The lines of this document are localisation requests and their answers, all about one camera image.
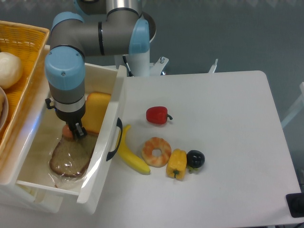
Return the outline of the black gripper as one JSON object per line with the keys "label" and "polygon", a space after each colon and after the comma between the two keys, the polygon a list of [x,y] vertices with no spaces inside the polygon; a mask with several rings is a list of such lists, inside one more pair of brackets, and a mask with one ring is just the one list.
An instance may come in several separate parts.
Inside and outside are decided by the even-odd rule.
{"label": "black gripper", "polygon": [[67,139],[70,141],[74,141],[78,137],[87,136],[87,132],[85,128],[82,127],[81,121],[86,111],[85,102],[86,99],[84,96],[73,104],[63,104],[52,97],[45,100],[47,109],[55,109],[57,117],[68,124]]}

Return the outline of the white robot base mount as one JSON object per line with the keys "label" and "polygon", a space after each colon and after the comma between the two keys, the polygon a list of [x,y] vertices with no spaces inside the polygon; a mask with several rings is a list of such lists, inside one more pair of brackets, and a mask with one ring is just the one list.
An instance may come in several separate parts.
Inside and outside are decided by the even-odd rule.
{"label": "white robot base mount", "polygon": [[169,59],[162,56],[155,63],[150,62],[150,52],[134,55],[115,55],[116,68],[126,67],[127,76],[162,76],[165,75],[165,68]]}

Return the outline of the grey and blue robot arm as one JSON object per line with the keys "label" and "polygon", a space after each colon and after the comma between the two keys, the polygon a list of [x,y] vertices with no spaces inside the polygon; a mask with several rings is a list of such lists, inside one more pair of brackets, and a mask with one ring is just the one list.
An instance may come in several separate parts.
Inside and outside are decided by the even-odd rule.
{"label": "grey and blue robot arm", "polygon": [[74,5],[85,15],[105,14],[106,21],[85,22],[82,15],[72,12],[54,18],[45,59],[52,98],[46,104],[66,122],[74,137],[83,138],[85,58],[122,56],[131,63],[134,76],[148,76],[150,41],[155,33],[139,0],[76,0]]}

